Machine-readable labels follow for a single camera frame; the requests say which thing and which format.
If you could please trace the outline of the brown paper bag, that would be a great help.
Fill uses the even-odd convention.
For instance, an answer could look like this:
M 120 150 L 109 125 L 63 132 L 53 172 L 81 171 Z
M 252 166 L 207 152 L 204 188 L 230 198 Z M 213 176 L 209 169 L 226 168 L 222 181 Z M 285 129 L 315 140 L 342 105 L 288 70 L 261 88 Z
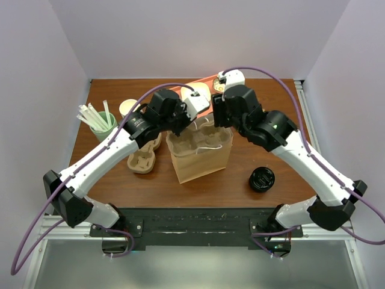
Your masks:
M 214 126 L 214 116 L 212 113 L 197 118 L 187 128 L 198 129 L 198 127 L 201 127 L 202 125 Z M 171 162 L 178 181 L 183 184 L 192 181 L 193 179 L 225 169 L 229 160 L 232 143 L 233 138 L 232 142 L 226 144 L 222 149 L 192 154 L 186 157 L 176 157 L 170 153 Z

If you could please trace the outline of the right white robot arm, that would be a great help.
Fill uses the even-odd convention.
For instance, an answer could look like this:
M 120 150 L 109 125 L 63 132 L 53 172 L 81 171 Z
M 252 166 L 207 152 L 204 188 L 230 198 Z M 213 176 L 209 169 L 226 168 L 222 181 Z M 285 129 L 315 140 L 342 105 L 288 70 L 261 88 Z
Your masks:
M 249 142 L 290 165 L 316 193 L 302 202 L 278 205 L 264 225 L 266 231 L 280 237 L 291 227 L 309 223 L 335 231 L 350 219 L 357 198 L 349 191 L 361 196 L 367 185 L 335 169 L 291 119 L 281 111 L 264 111 L 254 90 L 245 85 L 214 94 L 211 101 L 215 126 L 234 127 Z

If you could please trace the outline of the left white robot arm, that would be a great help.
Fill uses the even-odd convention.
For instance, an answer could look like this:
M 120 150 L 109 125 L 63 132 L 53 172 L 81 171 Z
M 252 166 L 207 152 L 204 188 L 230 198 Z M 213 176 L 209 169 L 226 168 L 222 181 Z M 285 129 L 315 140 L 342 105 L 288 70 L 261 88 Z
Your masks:
M 209 108 L 207 99 L 192 87 L 181 98 L 166 85 L 142 95 L 119 126 L 77 163 L 57 173 L 43 176 L 47 203 L 53 205 L 62 221 L 74 228 L 82 222 L 99 225 L 111 236 L 120 235 L 125 222 L 117 208 L 88 197 L 88 192 L 117 163 L 139 151 L 163 131 L 179 135 Z

